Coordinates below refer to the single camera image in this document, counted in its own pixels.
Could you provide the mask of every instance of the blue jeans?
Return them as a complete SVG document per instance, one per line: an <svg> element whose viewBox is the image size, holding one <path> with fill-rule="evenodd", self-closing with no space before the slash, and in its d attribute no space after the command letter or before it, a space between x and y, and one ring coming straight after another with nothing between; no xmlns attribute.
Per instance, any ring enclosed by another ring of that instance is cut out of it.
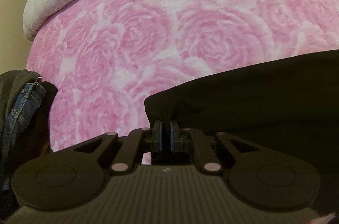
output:
<svg viewBox="0 0 339 224"><path fill-rule="evenodd" d="M19 93L14 106L6 119L1 139L0 177L4 185L2 190L9 189L10 177L4 177L6 159L9 151L14 147L16 139L28 127L35 111L40 107L46 90L38 83L27 83Z"/></svg>

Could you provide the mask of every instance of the black pants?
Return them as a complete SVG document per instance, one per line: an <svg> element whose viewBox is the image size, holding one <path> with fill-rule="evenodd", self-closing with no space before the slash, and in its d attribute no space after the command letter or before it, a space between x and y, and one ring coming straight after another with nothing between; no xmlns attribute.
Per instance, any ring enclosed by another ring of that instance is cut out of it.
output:
<svg viewBox="0 0 339 224"><path fill-rule="evenodd" d="M151 126L226 131L311 163L321 175L313 208L339 213L339 50L196 79L148 97L145 109Z"/></svg>

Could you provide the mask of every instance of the mattress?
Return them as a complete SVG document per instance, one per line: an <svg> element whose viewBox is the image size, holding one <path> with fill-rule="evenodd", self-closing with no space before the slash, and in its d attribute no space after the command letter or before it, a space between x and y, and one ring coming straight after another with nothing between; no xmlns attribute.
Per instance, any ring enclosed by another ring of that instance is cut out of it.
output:
<svg viewBox="0 0 339 224"><path fill-rule="evenodd" d="M58 88L57 151L148 127L149 95L338 40L339 0L74 0L40 28L26 68Z"/></svg>

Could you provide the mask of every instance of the denim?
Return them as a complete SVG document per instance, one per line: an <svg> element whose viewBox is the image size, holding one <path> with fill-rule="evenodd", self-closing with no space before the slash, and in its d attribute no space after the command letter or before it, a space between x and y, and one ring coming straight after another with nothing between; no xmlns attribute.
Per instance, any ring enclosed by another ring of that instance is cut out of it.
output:
<svg viewBox="0 0 339 224"><path fill-rule="evenodd" d="M28 127L45 94L46 90L38 82L27 83L20 91L6 119L5 128L1 136L0 174L4 173L9 151L14 147L16 139ZM9 189L9 180L7 177L2 190Z"/></svg>

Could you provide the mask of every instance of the screw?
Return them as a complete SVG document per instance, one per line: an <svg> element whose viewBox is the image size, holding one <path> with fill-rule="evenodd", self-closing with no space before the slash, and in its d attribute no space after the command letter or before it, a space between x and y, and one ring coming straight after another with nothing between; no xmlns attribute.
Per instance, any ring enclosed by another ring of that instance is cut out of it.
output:
<svg viewBox="0 0 339 224"><path fill-rule="evenodd" d="M221 166L218 163L207 163L204 165L204 169L207 171L218 171L221 169Z"/></svg>
<svg viewBox="0 0 339 224"><path fill-rule="evenodd" d="M112 165L112 170L125 171L125 170L128 170L128 165L125 164L125 163L116 163L116 164Z"/></svg>

